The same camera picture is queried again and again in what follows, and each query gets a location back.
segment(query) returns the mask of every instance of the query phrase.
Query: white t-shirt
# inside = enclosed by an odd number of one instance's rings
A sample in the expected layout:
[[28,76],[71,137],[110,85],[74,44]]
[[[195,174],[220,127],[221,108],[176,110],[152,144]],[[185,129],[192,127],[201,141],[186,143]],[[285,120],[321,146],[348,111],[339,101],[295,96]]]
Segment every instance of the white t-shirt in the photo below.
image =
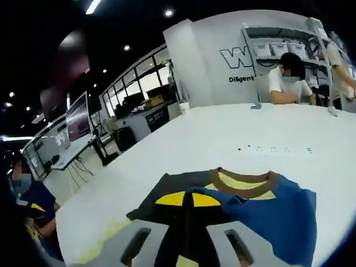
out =
[[300,101],[301,95],[311,96],[313,94],[312,90],[309,88],[305,80],[297,81],[293,84],[287,84],[282,80],[282,73],[280,68],[274,68],[268,74],[269,79],[269,92],[278,91],[284,92],[291,96],[295,96],[298,101]]
[[[327,55],[330,61],[331,66],[341,66],[344,68],[345,72],[352,77],[352,74],[349,70],[348,63],[345,59],[342,58],[339,47],[336,43],[330,42],[327,47]],[[340,93],[342,93],[347,98],[354,98],[354,90],[351,86],[347,85],[343,80],[339,78],[336,73],[336,70],[332,68],[332,76],[333,76],[333,93],[332,99],[335,100],[340,97]]]

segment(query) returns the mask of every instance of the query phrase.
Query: person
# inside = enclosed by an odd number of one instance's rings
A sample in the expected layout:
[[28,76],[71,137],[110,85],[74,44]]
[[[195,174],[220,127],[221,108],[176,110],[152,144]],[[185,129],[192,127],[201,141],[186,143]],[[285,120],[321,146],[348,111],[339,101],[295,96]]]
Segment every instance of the person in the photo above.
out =
[[269,92],[273,104],[299,103],[301,95],[316,105],[315,96],[305,81],[305,67],[299,56],[285,53],[277,68],[268,74]]
[[17,199],[36,204],[45,211],[45,216],[36,219],[33,226],[38,231],[46,252],[58,260],[63,260],[57,238],[55,216],[60,206],[45,185],[34,180],[23,156],[20,156],[14,164],[12,187]]
[[352,79],[347,55],[342,50],[342,43],[338,35],[331,30],[327,30],[327,33],[331,39],[327,46],[327,56],[332,67],[334,81],[330,100],[335,108],[341,110],[340,94],[349,100],[355,98],[356,81]]

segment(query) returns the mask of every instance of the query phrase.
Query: brown collar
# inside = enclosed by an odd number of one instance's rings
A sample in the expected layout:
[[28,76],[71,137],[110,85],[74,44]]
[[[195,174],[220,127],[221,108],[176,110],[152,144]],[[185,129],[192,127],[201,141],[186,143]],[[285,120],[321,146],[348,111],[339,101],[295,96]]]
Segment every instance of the brown collar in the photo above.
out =
[[[240,181],[240,182],[247,182],[249,184],[254,184],[256,182],[265,182],[264,184],[252,188],[252,189],[247,189],[247,190],[242,190],[242,189],[236,189],[232,188],[230,186],[227,186],[219,177],[219,173],[223,173],[227,175],[228,177]],[[217,168],[212,171],[212,183],[214,186],[226,193],[234,194],[234,195],[239,195],[240,197],[244,199],[253,199],[255,197],[261,196],[264,193],[270,191],[273,189],[273,187],[277,184],[278,182],[278,174],[275,172],[269,171],[266,174],[262,175],[241,175],[241,174],[235,174],[231,171],[224,170],[222,168]]]

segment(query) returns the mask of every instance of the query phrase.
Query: black ceiling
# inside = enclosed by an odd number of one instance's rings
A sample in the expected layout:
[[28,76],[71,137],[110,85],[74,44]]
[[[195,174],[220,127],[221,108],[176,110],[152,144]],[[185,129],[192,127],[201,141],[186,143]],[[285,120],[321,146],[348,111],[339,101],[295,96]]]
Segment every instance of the black ceiling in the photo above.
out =
[[[0,90],[0,134],[34,135],[45,123],[31,121],[41,111],[39,93],[46,88],[48,70],[61,41],[74,29],[85,34],[90,72],[80,86],[71,88],[99,95],[127,67],[164,43],[162,31],[183,19],[192,21],[244,9],[278,9],[320,18],[309,0],[102,0],[92,15],[85,15],[92,0],[9,1],[2,11],[5,54]],[[175,10],[165,18],[167,8]],[[132,50],[125,52],[129,44]],[[9,93],[16,95],[10,98]],[[5,108],[5,102],[12,107]]]

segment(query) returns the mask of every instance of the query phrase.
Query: white cup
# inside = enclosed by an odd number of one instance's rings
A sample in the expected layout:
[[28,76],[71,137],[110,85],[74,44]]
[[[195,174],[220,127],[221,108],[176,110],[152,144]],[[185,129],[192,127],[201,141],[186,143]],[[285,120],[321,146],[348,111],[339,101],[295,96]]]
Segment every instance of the white cup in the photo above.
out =
[[184,114],[189,109],[189,102],[184,102],[179,104],[179,109],[182,114]]

